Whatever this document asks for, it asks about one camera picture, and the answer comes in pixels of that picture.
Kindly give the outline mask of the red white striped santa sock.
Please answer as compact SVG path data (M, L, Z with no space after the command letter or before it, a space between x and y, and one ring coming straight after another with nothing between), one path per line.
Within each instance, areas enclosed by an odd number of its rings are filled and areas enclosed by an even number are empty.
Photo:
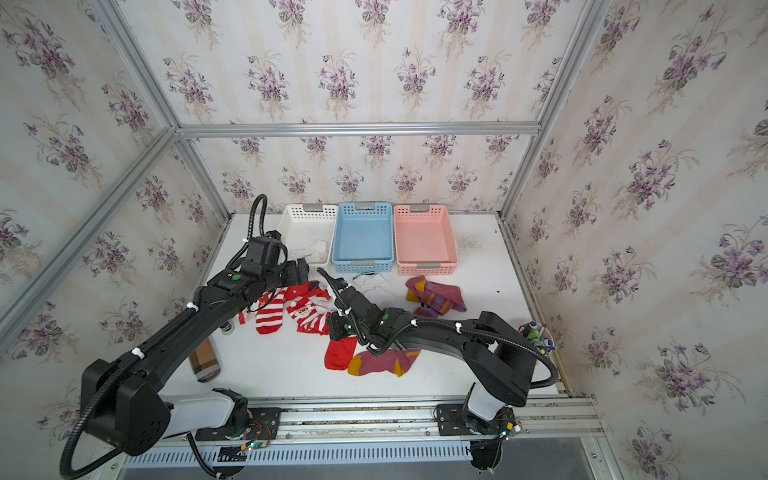
M284 303L288 317L296 323L296 330L304 334L328 335L328 319L331 316L331 298L300 299Z

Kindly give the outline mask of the small white ankle sock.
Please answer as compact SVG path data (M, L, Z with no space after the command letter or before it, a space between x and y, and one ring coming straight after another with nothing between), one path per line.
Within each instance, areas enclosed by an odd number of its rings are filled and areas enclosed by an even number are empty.
M295 249L296 259L303 259L308 264L324 264L328 260L329 245L324 240L316 240L309 246Z

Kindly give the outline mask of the purple yellow sock front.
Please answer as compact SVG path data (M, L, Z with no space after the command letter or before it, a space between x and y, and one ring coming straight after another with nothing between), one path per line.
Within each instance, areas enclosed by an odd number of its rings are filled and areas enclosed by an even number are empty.
M420 353L420 350L389 350L383 355L376 356L368 351L362 352L352 358L347 373L352 376L365 376L388 372L402 377L410 370Z

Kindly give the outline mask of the purple yellow sock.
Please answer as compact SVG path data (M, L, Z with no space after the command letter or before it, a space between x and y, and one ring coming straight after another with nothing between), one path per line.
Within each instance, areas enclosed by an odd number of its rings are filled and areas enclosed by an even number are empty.
M424 276L418 276L408 279L406 287L407 301L417 303L418 307L430 308L438 312L440 317L451 311L467 311L462 291L458 286L436 283Z
M376 356L368 351L362 352L352 358L347 373L352 376L365 376L388 372L402 377L410 370L420 353L420 350L389 350L383 355Z

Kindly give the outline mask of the purple striped sock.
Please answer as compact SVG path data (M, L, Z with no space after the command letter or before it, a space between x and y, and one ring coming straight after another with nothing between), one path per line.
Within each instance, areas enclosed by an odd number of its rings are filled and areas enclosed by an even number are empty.
M439 318L440 317L440 314L438 312L436 312L436 311L434 311L434 310L432 310L430 308L426 308L426 307L418 307L414 311L414 314L419 316L419 317L427 317L427 318Z

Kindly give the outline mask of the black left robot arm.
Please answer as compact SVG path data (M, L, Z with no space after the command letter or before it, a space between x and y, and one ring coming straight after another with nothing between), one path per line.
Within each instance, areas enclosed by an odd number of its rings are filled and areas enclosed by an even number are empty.
M81 377L80 417L64 445L59 473L86 476L125 453L138 456L159 440L200 429L224 429L239 438L251 416L247 399L225 388L163 396L170 376L209 336L267 292L308 280L303 260L291 261L278 232L267 232L267 197L251 206L248 239L226 267L175 318L112 362L98 359Z

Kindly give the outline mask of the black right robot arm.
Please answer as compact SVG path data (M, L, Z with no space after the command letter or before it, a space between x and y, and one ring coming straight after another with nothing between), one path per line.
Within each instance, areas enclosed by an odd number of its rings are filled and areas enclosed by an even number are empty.
M354 338L376 359L394 352L426 350L464 361L476 378L465 400L466 415L483 422L504 407L523 407L535 389L560 378L555 363L505 320L483 311L477 318L449 321L402 308L379 308L363 293L324 269L336 312L329 320L333 341Z

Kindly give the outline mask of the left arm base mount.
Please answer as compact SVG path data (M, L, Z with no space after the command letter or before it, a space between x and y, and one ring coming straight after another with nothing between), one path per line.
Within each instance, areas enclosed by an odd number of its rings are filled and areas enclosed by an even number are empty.
M230 441L247 444L247 449L265 448L277 439L282 410L280 408L249 408L245 420L218 428L198 430L198 442Z

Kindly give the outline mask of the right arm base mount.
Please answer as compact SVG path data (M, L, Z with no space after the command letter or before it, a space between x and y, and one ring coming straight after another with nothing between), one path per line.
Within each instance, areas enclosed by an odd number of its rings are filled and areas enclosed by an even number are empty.
M493 436L507 438L523 432L513 409L504 405L490 420L471 413L466 404L438 404L433 410L440 436Z

